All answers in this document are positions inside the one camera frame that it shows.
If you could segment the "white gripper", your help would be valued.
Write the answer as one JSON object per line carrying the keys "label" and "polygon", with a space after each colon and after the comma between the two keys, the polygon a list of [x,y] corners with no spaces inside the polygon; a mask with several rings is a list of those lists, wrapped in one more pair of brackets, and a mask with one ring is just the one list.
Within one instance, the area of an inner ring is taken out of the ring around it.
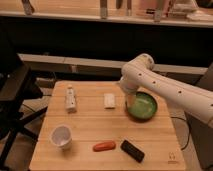
{"label": "white gripper", "polygon": [[125,104],[127,108],[130,108],[136,99],[135,93],[139,89],[139,86],[134,84],[131,80],[127,79],[126,77],[122,77],[118,81],[118,85],[121,90],[126,94],[125,95]]}

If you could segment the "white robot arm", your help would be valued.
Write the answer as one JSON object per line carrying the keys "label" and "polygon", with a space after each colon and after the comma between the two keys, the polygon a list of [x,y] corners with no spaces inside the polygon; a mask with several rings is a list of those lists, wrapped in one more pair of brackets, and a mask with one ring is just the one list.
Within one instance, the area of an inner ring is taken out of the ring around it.
{"label": "white robot arm", "polygon": [[138,89],[144,87],[173,101],[213,128],[213,92],[156,74],[153,67],[154,60],[146,53],[122,66],[119,86],[125,94],[127,106],[135,103]]}

